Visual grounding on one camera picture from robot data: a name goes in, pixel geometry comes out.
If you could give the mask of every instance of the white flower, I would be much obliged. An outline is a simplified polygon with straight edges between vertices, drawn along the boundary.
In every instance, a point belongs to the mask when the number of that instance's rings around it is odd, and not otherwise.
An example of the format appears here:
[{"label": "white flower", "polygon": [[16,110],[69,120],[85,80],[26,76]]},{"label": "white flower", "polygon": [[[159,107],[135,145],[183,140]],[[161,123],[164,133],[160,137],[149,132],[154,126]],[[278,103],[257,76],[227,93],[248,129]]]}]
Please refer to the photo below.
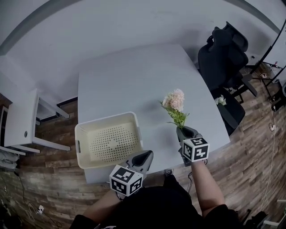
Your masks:
[{"label": "white flower", "polygon": [[223,106],[225,106],[227,104],[226,99],[223,97],[223,95],[220,95],[221,97],[216,98],[215,104],[218,105],[219,103],[221,103]]}]

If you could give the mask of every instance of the black shirt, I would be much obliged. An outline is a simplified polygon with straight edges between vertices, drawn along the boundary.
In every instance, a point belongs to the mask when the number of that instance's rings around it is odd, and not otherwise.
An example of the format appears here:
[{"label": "black shirt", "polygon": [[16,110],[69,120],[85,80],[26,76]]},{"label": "black shirt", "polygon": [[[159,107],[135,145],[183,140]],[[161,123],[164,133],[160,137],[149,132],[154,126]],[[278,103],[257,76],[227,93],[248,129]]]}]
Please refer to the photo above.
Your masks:
[{"label": "black shirt", "polygon": [[[94,229],[93,220],[77,215],[71,229]],[[226,205],[214,208],[205,218],[198,214],[191,199],[176,190],[165,187],[142,188],[126,197],[110,217],[97,228],[148,229],[148,228],[218,228],[238,229],[241,223],[233,210]]]}]

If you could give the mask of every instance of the person's forearm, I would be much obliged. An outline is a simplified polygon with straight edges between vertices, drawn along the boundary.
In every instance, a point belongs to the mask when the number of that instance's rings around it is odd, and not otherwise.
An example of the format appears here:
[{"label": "person's forearm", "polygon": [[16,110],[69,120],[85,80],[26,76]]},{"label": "person's forearm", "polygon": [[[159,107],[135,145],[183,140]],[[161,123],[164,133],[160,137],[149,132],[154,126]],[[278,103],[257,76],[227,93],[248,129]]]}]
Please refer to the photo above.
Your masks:
[{"label": "person's forearm", "polygon": [[215,207],[225,204],[223,193],[203,161],[192,163],[198,201],[205,217]]},{"label": "person's forearm", "polygon": [[111,214],[120,202],[115,191],[110,190],[100,200],[86,209],[83,215],[96,223],[101,223]]}]

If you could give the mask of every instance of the green leaves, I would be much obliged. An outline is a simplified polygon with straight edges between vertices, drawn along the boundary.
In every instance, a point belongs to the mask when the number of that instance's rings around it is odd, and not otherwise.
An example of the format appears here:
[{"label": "green leaves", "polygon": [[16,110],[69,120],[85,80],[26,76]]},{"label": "green leaves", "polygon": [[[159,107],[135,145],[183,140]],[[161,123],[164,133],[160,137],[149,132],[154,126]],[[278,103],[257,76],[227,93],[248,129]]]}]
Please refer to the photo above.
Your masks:
[{"label": "green leaves", "polygon": [[171,107],[164,107],[163,105],[162,107],[168,112],[169,116],[174,120],[174,122],[167,122],[167,123],[173,123],[182,129],[185,125],[186,118],[189,116],[189,114],[184,114]]}]

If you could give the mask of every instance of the perforated basket bottom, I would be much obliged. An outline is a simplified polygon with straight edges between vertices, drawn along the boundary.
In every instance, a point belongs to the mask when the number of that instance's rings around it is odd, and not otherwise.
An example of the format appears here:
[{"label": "perforated basket bottom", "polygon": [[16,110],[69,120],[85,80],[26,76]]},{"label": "perforated basket bottom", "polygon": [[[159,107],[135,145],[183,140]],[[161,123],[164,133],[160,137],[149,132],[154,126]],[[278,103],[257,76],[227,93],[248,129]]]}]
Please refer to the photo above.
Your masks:
[{"label": "perforated basket bottom", "polygon": [[125,123],[88,133],[90,159],[92,161],[123,161],[130,154],[140,151],[133,123]]}]

